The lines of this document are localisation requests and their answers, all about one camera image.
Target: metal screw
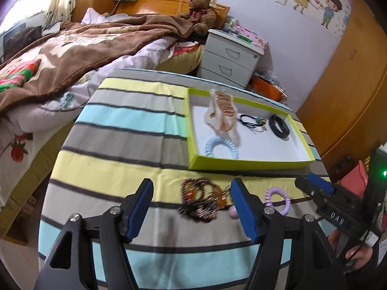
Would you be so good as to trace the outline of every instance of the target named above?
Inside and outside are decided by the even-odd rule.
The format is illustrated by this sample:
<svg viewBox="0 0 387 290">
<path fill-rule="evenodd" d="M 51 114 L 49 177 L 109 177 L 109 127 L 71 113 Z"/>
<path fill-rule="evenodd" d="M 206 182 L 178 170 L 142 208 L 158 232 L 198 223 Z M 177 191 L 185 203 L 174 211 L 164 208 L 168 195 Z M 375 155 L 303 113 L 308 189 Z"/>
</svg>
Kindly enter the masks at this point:
<svg viewBox="0 0 387 290">
<path fill-rule="evenodd" d="M 119 206 L 114 206 L 110 209 L 110 213 L 113 215 L 118 214 L 121 211 L 121 208 Z"/>
<path fill-rule="evenodd" d="M 79 214 L 72 214 L 71 216 L 70 216 L 70 221 L 72 221 L 72 222 L 76 222 L 76 221 L 78 221 L 79 219 L 80 219 L 80 215 Z"/>
<path fill-rule="evenodd" d="M 267 215 L 272 215 L 272 214 L 274 214 L 274 208 L 270 207 L 270 206 L 265 207 L 264 208 L 264 213 L 267 214 Z"/>
<path fill-rule="evenodd" d="M 306 220 L 307 222 L 313 222 L 313 221 L 315 220 L 315 218 L 314 218 L 311 214 L 306 214 L 306 215 L 304 216 L 304 218 L 305 218 L 305 220 Z"/>
</svg>

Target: striped tablecloth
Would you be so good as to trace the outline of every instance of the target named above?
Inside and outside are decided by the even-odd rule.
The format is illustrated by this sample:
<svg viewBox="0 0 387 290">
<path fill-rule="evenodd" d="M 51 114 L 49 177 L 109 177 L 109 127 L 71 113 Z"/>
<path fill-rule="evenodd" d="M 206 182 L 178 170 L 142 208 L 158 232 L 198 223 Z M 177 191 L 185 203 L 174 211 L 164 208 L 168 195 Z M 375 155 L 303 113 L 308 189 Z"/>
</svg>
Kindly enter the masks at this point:
<svg viewBox="0 0 387 290">
<path fill-rule="evenodd" d="M 228 85 L 159 71 L 123 69 L 103 81 L 78 117 L 57 157 L 47 189 L 39 230 L 39 257 L 44 260 L 69 216 L 100 215 L 136 191 L 147 177 L 154 196 L 140 234 L 126 246 L 138 286 L 142 289 L 242 289 L 258 245 L 245 237 L 238 220 L 227 211 L 210 223 L 196 223 L 177 211 L 180 184 L 206 176 L 226 188 L 232 172 L 189 171 L 186 145 L 186 87 L 221 88 L 233 96 L 283 108 L 297 121 L 316 161 L 308 168 L 249 172 L 241 175 L 251 193 L 262 200 L 278 186 L 292 199 L 289 216 L 315 214 L 315 205 L 294 180 L 313 172 L 327 177 L 312 141 L 296 115 L 286 106 Z M 328 234 L 332 226 L 319 222 Z M 291 240 L 283 249 L 277 282 L 283 289 Z M 106 286 L 101 249 L 93 243 L 98 284 Z"/>
</svg>

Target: black bracelet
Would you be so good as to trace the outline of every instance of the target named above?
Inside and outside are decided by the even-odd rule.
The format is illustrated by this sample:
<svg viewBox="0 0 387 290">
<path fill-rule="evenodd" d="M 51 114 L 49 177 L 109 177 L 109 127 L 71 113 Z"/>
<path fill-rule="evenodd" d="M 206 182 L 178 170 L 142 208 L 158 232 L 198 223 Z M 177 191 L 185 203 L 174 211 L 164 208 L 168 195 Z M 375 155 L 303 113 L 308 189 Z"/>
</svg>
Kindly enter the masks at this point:
<svg viewBox="0 0 387 290">
<path fill-rule="evenodd" d="M 255 123 L 243 121 L 242 120 L 243 117 L 251 118 L 251 119 L 253 119 L 255 121 Z M 239 119 L 238 119 L 238 121 L 241 122 L 241 124 L 243 124 L 244 126 L 247 126 L 250 129 L 258 128 L 258 127 L 264 126 L 266 124 L 266 121 L 263 118 L 249 116 L 248 114 L 241 114 Z"/>
<path fill-rule="evenodd" d="M 275 126 L 276 123 L 278 124 L 281 130 L 278 130 L 278 128 Z M 278 115 L 272 115 L 268 120 L 268 124 L 273 133 L 279 138 L 286 138 L 289 136 L 290 131 L 288 126 L 286 125 L 285 121 L 282 120 Z"/>
</svg>

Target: wooden headboard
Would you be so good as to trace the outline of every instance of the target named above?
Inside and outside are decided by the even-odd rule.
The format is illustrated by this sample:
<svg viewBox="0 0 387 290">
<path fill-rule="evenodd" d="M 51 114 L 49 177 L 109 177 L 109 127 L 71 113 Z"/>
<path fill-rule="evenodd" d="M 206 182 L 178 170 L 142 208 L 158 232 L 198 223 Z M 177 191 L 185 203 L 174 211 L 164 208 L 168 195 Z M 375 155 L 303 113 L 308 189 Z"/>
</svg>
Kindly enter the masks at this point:
<svg viewBox="0 0 387 290">
<path fill-rule="evenodd" d="M 124 1 L 119 4 L 117 13 L 125 13 L 129 15 L 136 14 L 164 14 L 177 15 L 179 6 L 182 4 L 181 13 L 189 10 L 188 0 L 131 0 Z M 216 13 L 216 21 L 214 28 L 222 29 L 226 22 L 226 16 L 230 9 L 229 6 L 216 4 L 212 8 Z"/>
</svg>

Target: human hand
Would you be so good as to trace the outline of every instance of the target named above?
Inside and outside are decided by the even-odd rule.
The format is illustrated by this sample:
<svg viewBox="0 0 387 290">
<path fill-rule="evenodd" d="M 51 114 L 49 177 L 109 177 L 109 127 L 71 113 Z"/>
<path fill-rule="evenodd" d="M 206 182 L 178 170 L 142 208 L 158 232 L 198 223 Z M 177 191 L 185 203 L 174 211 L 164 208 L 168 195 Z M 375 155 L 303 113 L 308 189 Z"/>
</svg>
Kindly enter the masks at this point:
<svg viewBox="0 0 387 290">
<path fill-rule="evenodd" d="M 328 236 L 328 242 L 332 246 L 333 249 L 336 249 L 337 243 L 339 242 L 340 237 L 340 230 L 336 229 L 334 230 L 329 236 Z M 345 258 L 349 259 L 353 253 L 356 252 L 357 248 L 359 246 L 355 246 L 352 249 L 350 249 L 346 254 Z M 368 245 L 362 245 L 360 247 L 360 250 L 353 256 L 352 260 L 355 260 L 355 263 L 352 266 L 352 271 L 362 268 L 365 264 L 369 262 L 369 260 L 372 257 L 373 249 L 372 247 L 369 247 Z"/>
</svg>

